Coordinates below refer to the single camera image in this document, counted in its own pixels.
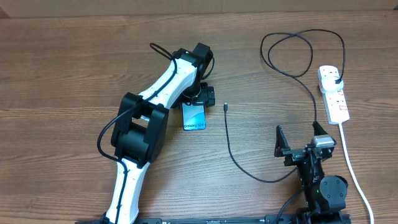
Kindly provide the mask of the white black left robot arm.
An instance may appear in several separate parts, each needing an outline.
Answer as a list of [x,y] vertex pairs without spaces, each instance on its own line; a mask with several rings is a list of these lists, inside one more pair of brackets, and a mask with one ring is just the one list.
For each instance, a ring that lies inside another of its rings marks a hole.
[[204,81],[215,64],[209,46],[197,43],[191,52],[173,53],[155,43],[150,47],[170,61],[169,67],[147,90],[126,93],[117,117],[98,136],[99,153],[117,163],[113,199],[99,223],[137,220],[144,177],[164,145],[169,111],[182,105],[215,105],[214,88]]

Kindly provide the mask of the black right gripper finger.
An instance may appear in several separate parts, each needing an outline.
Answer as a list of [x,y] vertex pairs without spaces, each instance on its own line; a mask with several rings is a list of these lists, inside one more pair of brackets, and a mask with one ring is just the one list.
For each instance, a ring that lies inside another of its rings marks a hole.
[[285,151],[289,151],[290,146],[284,136],[281,126],[276,127],[275,156],[283,156]]
[[322,128],[322,126],[319,124],[318,121],[314,121],[313,124],[313,130],[314,130],[314,135],[315,136],[321,136],[321,135],[327,135],[328,133]]

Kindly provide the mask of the blue Galaxy smartphone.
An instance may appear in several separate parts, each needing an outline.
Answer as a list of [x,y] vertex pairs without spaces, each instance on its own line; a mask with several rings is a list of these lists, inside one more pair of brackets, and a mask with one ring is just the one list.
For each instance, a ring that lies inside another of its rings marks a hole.
[[183,129],[185,131],[203,130],[206,128],[205,106],[182,105]]

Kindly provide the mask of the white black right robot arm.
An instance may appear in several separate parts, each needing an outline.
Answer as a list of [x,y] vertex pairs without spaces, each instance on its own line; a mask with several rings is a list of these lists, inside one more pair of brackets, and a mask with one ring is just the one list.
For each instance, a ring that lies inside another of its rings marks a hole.
[[[285,166],[295,166],[302,188],[295,193],[280,209],[274,218],[267,221],[276,223],[351,223],[349,215],[341,211],[346,208],[348,193],[347,180],[339,175],[325,175],[322,161],[332,157],[336,141],[320,126],[313,122],[314,136],[302,149],[292,149],[280,126],[276,127],[274,155],[284,157]],[[287,205],[304,194],[306,207],[299,208],[294,214],[284,215]]]

